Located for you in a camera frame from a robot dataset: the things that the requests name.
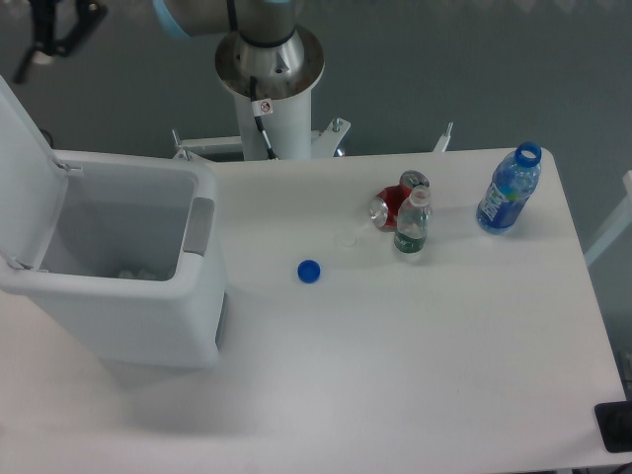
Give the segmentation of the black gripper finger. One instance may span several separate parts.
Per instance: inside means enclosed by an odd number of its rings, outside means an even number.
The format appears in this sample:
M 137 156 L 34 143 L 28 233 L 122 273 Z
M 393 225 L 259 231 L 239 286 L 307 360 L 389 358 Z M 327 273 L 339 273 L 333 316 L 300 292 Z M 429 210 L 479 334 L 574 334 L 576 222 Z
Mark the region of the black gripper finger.
M 38 53 L 56 57 L 64 52 L 61 42 L 56 38 L 56 9 L 58 1 L 30 1 L 32 36 L 31 44 L 26 49 L 16 72 L 13 75 L 15 84 L 23 84 L 27 80 L 29 68 Z
M 61 57 L 76 52 L 108 15 L 108 7 L 100 1 L 76 0 L 74 5 L 76 23 L 65 37 L 54 43 L 53 52 Z

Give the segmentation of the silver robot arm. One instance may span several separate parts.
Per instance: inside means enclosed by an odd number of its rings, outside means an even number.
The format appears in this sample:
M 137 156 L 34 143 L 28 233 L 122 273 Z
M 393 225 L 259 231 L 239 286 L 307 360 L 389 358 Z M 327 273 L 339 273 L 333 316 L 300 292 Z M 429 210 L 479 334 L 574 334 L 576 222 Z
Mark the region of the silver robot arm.
M 108 14 L 101 1 L 76 1 L 76 22 L 56 36 L 56 1 L 30 1 L 32 41 L 14 73 L 24 83 L 36 55 L 71 55 Z M 283 100 L 312 89 L 325 68 L 323 47 L 297 22 L 298 1 L 154 1 L 163 29 L 178 39 L 224 34 L 214 63 L 237 95 Z

